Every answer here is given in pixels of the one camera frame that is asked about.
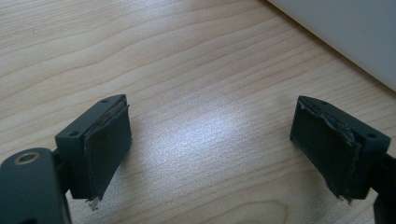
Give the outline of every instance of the wood grain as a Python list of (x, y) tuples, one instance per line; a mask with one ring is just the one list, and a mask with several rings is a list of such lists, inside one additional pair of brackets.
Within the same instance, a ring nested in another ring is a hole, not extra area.
[(308, 95), (394, 139), (396, 94), (266, 1), (1, 1), (0, 68), (0, 161), (127, 94), (132, 150), (74, 223), (374, 223), (290, 125)]

